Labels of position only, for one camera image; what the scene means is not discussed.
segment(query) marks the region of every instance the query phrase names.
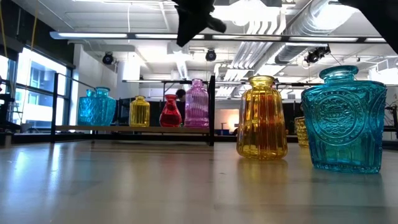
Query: wooden table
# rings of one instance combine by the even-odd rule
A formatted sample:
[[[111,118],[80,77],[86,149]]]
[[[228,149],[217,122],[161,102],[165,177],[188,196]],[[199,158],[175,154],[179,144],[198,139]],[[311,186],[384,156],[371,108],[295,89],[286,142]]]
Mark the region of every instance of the wooden table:
[[[316,170],[233,143],[97,141],[0,149],[0,223],[398,223],[398,153],[376,175]]]

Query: turquoise glass vase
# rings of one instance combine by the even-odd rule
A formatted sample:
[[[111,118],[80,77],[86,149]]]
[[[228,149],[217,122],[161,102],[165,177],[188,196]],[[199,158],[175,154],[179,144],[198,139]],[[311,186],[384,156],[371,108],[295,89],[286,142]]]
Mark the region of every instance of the turquoise glass vase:
[[[381,168],[386,86],[354,81],[355,66],[328,68],[324,85],[302,93],[314,167],[375,174]]]
[[[79,100],[78,125],[109,126],[116,110],[116,100],[109,96],[109,88],[87,90],[87,96]]]

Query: glass jar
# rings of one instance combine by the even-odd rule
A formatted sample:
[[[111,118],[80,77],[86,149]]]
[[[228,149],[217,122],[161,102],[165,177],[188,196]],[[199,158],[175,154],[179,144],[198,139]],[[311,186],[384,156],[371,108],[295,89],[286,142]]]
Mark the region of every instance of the glass jar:
[[[130,103],[130,126],[149,127],[149,108],[144,96],[136,96],[136,100]]]
[[[303,149],[308,149],[308,135],[304,117],[295,118],[294,126],[296,128],[299,146]]]
[[[251,77],[252,89],[243,93],[236,146],[243,157],[271,160],[287,154],[282,97],[271,88],[273,81],[269,76]]]
[[[176,95],[165,95],[166,104],[164,105],[162,114],[160,115],[160,125],[162,127],[179,127],[182,118],[180,112],[178,112],[177,104],[175,100],[177,99]]]
[[[302,93],[312,163],[339,172],[378,173],[386,86],[354,81],[355,66],[328,68],[325,84]]]
[[[116,110],[116,100],[109,96],[109,88],[96,87],[96,98],[98,111],[101,116],[95,120],[95,126],[109,126],[112,123]]]
[[[79,98],[77,125],[91,126],[94,118],[97,117],[98,113],[94,105],[96,101],[93,101],[95,96],[94,90],[86,90],[86,96]]]
[[[193,79],[185,95],[185,127],[209,127],[209,95],[201,79]]]
[[[78,125],[109,126],[116,109],[116,100],[109,95],[109,88],[87,90],[87,96],[79,99]]]

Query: spotlight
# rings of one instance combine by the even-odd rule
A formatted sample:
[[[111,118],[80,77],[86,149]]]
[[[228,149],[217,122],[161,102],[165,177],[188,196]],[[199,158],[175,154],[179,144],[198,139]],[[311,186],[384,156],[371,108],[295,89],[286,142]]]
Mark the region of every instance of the spotlight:
[[[106,52],[105,56],[102,58],[102,62],[105,65],[112,65],[115,62],[112,52]]]
[[[217,58],[217,54],[214,49],[209,49],[206,53],[206,61],[214,62]]]
[[[305,61],[308,64],[311,63],[317,63],[319,60],[321,60],[323,57],[325,57],[326,54],[330,54],[330,48],[329,46],[327,47],[317,47],[315,50],[311,50],[308,52],[308,55],[305,57]]]

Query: yellow glass jar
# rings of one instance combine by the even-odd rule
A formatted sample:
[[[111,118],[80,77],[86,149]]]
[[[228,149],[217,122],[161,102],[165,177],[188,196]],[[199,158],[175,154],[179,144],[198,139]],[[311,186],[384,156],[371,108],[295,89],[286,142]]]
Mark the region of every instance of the yellow glass jar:
[[[294,126],[296,127],[298,144],[301,148],[308,149],[308,135],[307,127],[305,126],[304,117],[294,119]]]
[[[287,154],[282,97],[271,88],[272,77],[251,77],[249,82],[252,89],[243,93],[239,111],[236,149],[247,158],[281,159]]]
[[[144,96],[136,96],[130,104],[130,126],[149,127],[149,103]]]

